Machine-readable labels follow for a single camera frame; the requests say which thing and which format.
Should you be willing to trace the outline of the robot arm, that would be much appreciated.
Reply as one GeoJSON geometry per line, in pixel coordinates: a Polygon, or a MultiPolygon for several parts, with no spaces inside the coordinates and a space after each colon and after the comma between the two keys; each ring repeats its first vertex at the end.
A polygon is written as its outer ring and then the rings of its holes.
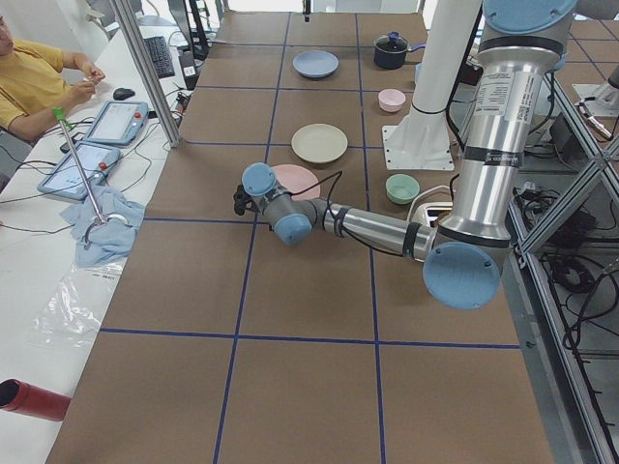
{"type": "Polygon", "coordinates": [[[261,214],[288,245],[321,229],[423,265],[428,292],[444,305],[476,309],[500,283],[511,237],[507,210],[545,75],[561,67],[573,1],[441,1],[433,15],[409,113],[384,137],[391,169],[435,169],[449,153],[449,105],[473,40],[483,74],[475,94],[450,213],[435,226],[335,203],[298,200],[275,171],[247,167],[234,210],[261,214]]]}

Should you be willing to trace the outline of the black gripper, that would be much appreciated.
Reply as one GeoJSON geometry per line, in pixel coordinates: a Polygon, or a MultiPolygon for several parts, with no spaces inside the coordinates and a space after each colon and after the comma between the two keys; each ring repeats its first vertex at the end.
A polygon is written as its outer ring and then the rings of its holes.
{"type": "Polygon", "coordinates": [[[246,212],[256,212],[256,204],[252,197],[245,191],[242,184],[238,185],[233,194],[234,213],[243,216],[246,212]]]}

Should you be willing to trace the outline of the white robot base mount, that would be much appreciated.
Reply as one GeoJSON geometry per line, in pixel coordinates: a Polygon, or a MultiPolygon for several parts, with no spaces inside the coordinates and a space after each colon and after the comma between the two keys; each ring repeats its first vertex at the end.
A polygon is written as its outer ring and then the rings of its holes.
{"type": "Polygon", "coordinates": [[[454,169],[447,107],[481,12],[481,0],[437,3],[410,111],[398,125],[383,128],[387,169],[454,169]]]}

